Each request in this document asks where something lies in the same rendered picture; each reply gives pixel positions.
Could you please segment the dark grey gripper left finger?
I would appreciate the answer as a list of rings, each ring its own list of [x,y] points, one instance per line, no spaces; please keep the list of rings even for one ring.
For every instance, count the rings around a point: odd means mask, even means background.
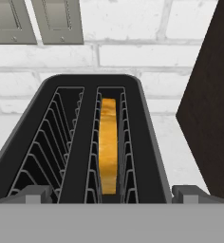
[[[49,185],[29,185],[14,196],[0,198],[0,204],[42,204],[51,203]]]

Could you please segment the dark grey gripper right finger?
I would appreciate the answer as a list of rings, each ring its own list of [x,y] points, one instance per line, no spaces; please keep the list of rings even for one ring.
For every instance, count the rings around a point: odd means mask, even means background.
[[[172,187],[173,203],[182,204],[216,204],[223,203],[224,198],[211,196],[196,185],[174,185]]]

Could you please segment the black toaster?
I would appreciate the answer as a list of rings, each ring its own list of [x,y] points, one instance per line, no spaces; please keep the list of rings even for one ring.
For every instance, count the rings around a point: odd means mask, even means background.
[[[115,99],[116,193],[99,169],[102,99]],[[0,198],[49,185],[51,203],[168,203],[171,192],[141,82],[126,74],[47,78],[0,151]]]

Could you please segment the golden bread slice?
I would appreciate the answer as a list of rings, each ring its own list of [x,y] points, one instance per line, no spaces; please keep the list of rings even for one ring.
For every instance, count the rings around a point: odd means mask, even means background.
[[[115,99],[102,99],[99,130],[99,169],[104,195],[116,193],[118,129]]]

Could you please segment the dark brown cabinet panel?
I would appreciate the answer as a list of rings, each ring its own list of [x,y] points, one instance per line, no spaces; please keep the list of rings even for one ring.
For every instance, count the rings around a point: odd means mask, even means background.
[[[177,121],[208,191],[224,198],[224,0],[218,0]]]

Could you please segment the grey wall switch plate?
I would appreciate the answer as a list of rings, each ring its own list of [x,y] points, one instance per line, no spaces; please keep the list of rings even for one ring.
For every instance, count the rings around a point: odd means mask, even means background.
[[[31,0],[44,45],[84,43],[79,0]]]
[[[25,0],[0,0],[0,45],[36,45]]]

